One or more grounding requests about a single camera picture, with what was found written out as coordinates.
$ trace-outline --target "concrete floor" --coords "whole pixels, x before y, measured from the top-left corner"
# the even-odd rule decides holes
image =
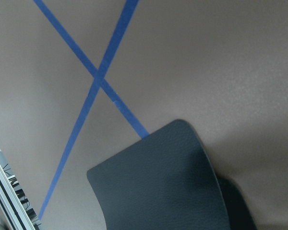
[[[99,66],[123,0],[46,0]],[[139,2],[106,79],[151,133],[190,122],[259,230],[288,229],[288,1]],[[0,147],[38,212],[93,79],[31,0],[0,0]],[[44,217],[105,230],[86,171],[140,138],[100,91]]]

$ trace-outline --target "blue tape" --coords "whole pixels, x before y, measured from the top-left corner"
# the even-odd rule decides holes
[[[127,105],[123,102],[123,100],[117,95],[117,93],[113,90],[113,88],[109,85],[109,83],[104,79],[108,68],[115,56],[115,53],[120,45],[122,37],[128,27],[128,24],[132,18],[138,0],[127,0],[126,4],[123,8],[117,26],[113,32],[112,38],[109,42],[105,55],[101,61],[100,67],[97,70],[96,67],[92,64],[92,62],[88,59],[85,53],[80,49],[80,47],[75,43],[72,37],[68,34],[68,32],[64,29],[64,27],[60,24],[60,22],[56,19],[56,17],[52,14],[49,8],[43,3],[42,0],[33,0],[36,5],[40,8],[40,10],[44,13],[44,15],[48,18],[53,27],[58,31],[67,45],[72,49],[75,55],[79,58],[82,64],[86,67],[86,69],[90,72],[90,74],[95,78],[94,82],[90,88],[88,96],[82,106],[78,119],[73,127],[72,133],[68,139],[68,142],[65,146],[63,155],[60,159],[59,165],[55,172],[55,175],[52,179],[50,187],[48,189],[47,195],[42,204],[39,218],[42,219],[45,209],[50,201],[50,198],[54,192],[54,189],[59,181],[63,168],[66,164],[66,161],[70,155],[70,152],[74,146],[74,143],[81,131],[81,128],[86,120],[86,117],[94,103],[96,95],[99,91],[99,88],[105,91],[105,93],[109,96],[111,101],[117,106],[120,112],[124,115],[133,129],[138,133],[141,138],[144,138],[149,135],[146,129],[142,126],[139,120],[134,116],[134,114],[130,111]]]

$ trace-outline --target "floor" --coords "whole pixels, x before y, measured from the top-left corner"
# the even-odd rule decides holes
[[[98,67],[124,0],[45,0]],[[190,122],[259,230],[288,229],[288,1],[139,2],[106,80],[149,133]],[[41,208],[92,76],[31,0],[0,0],[0,148]],[[86,171],[140,137],[100,91],[45,229],[105,230]]]

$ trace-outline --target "black object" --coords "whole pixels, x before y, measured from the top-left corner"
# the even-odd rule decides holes
[[[229,230],[192,127],[176,120],[87,172],[107,230]]]
[[[225,201],[231,230],[257,230],[240,191],[229,180],[217,178]]]

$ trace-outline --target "gray floor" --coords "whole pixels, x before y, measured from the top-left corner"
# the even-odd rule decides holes
[[[46,0],[98,67],[123,0]],[[106,79],[153,132],[181,118],[259,230],[288,229],[288,1],[140,1]],[[0,0],[0,147],[39,211],[92,77],[30,0]],[[86,171],[139,140],[100,92],[45,211],[105,230]]]

